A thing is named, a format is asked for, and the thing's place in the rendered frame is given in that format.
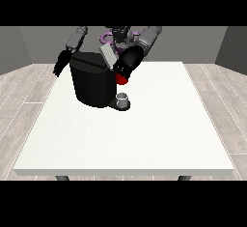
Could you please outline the black coffee machine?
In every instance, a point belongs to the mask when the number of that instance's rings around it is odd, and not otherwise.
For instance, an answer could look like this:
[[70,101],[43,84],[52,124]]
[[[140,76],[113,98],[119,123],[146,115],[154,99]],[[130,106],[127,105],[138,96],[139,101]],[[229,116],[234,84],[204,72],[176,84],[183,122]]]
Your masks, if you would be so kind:
[[130,108],[129,100],[123,107],[118,106],[115,74],[100,53],[77,51],[71,56],[69,67],[79,101],[97,108],[112,107],[119,111]]

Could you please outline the pale grey machine lid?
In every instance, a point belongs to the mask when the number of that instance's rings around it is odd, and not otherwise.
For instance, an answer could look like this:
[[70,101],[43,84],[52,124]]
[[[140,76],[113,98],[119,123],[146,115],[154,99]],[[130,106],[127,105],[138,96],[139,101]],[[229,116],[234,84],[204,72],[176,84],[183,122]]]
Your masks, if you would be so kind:
[[106,43],[106,44],[102,45],[99,48],[99,52],[102,55],[106,65],[109,68],[112,68],[114,66],[114,64],[117,62],[117,57],[115,56],[110,44]]

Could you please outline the red pod holder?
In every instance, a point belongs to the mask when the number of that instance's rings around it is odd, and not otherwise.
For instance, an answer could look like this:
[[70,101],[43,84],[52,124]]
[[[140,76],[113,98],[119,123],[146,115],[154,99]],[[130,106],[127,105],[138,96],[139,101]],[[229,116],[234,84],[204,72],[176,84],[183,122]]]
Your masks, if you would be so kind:
[[118,73],[115,73],[115,78],[116,78],[116,83],[119,85],[124,85],[128,82],[128,80],[124,76],[121,76]]

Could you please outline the small grey cup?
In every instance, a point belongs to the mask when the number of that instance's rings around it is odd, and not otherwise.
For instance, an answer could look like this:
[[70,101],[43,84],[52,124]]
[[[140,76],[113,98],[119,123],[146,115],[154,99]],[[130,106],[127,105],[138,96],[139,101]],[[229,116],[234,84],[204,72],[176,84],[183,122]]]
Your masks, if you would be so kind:
[[128,105],[128,96],[126,93],[118,93],[116,95],[117,105],[119,108],[125,108]]

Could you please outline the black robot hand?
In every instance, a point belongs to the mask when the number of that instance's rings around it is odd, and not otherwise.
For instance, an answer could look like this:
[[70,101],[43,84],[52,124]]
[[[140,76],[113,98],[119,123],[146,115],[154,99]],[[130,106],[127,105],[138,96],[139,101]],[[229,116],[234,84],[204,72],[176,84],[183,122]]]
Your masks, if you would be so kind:
[[144,50],[139,45],[127,48],[113,66],[113,71],[128,79],[144,59]]
[[57,62],[54,66],[54,70],[53,70],[53,73],[56,76],[59,76],[61,72],[63,71],[64,67],[69,63],[72,54],[73,54],[73,51],[69,49],[63,50],[59,54]]

